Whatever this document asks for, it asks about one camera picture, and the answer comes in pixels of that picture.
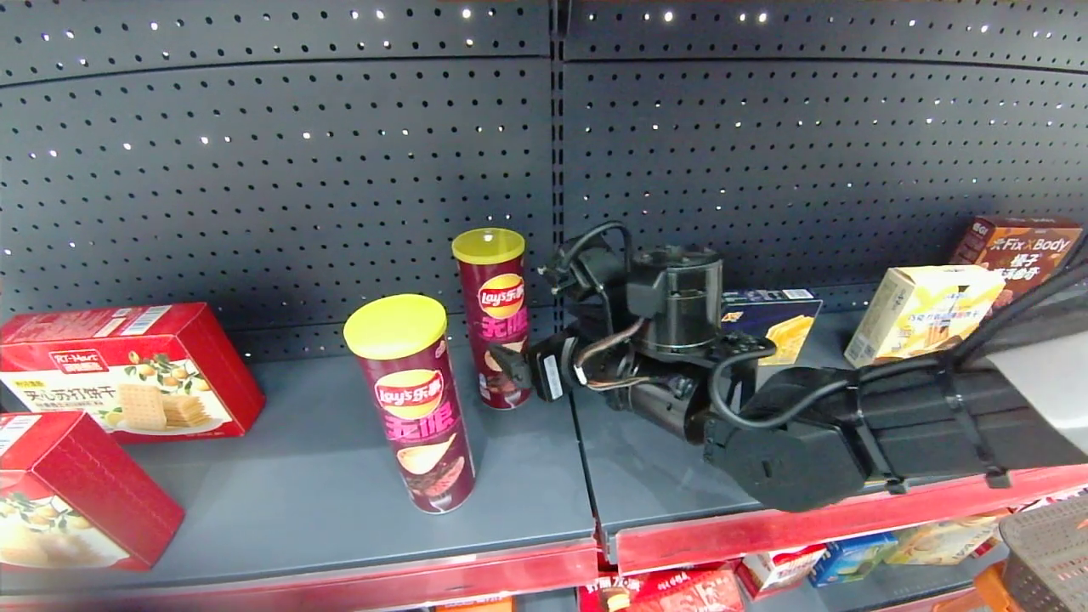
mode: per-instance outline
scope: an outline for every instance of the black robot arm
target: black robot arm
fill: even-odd
[[[623,235],[622,255],[602,236],[610,230]],[[573,322],[499,365],[546,401],[588,388],[702,445],[706,462],[768,507],[811,510],[873,481],[904,493],[917,477],[986,474],[1005,487],[1012,468],[1088,461],[1004,377],[977,368],[990,341],[1088,330],[1083,296],[1037,308],[1088,265],[1036,287],[954,350],[860,370],[789,368],[756,392],[757,359],[775,346],[722,333],[720,256],[631,249],[618,222],[560,247],[537,270]]]

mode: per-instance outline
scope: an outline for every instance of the yellow snack box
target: yellow snack box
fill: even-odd
[[[885,563],[893,565],[956,565],[997,531],[1007,510],[941,521],[895,531],[899,548]]]
[[[846,346],[854,367],[942,351],[967,338],[1005,281],[980,266],[891,268]]]

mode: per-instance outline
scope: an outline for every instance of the lay's chip can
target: lay's chip can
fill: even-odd
[[[446,350],[446,309],[393,295],[353,314],[344,340],[359,359],[412,503],[441,514],[461,505],[475,467]]]
[[[526,304],[526,238],[502,228],[480,228],[454,238],[461,273],[469,343],[479,372],[480,395],[493,408],[509,409],[529,399],[503,374],[489,351],[502,344],[523,353],[529,342]]]

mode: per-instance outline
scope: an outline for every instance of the metal shelf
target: metal shelf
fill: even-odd
[[[578,591],[562,589],[518,597],[518,612],[572,612],[578,610]]]
[[[798,362],[846,367],[845,345],[862,313],[821,315]],[[762,368],[761,382],[775,368]],[[852,534],[985,512],[1088,482],[1088,466],[1018,472],[1013,489],[980,477],[923,481],[907,495],[874,488],[804,514],[761,509],[725,473],[688,445],[631,413],[609,409],[588,391],[573,399],[582,451],[608,560],[639,573],[830,540]]]
[[[1009,554],[1004,546],[959,565],[880,565],[864,580],[824,588],[807,582],[790,591],[747,602],[747,612],[867,612],[929,601],[970,587],[979,572]]]
[[[5,572],[0,605],[59,591],[236,603],[275,591],[276,608],[384,609],[591,582],[594,522],[570,413],[535,400],[485,408],[467,352],[453,355],[479,469],[455,512],[425,515],[408,500],[354,358],[260,364],[269,402],[245,438],[128,446],[187,511],[153,571],[62,583]]]

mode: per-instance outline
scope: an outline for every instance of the pegboard backpanel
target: pegboard backpanel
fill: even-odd
[[[571,60],[820,58],[1084,70],[1080,2],[574,2]]]
[[[228,329],[424,292],[449,243],[552,250],[547,59],[223,66],[0,90],[4,315],[209,301]],[[529,297],[551,304],[527,274]]]
[[[568,64],[567,235],[710,245],[731,286],[940,264],[975,213],[1088,221],[1088,77],[947,64]]]
[[[0,2],[0,85],[242,62],[547,54],[546,2]]]

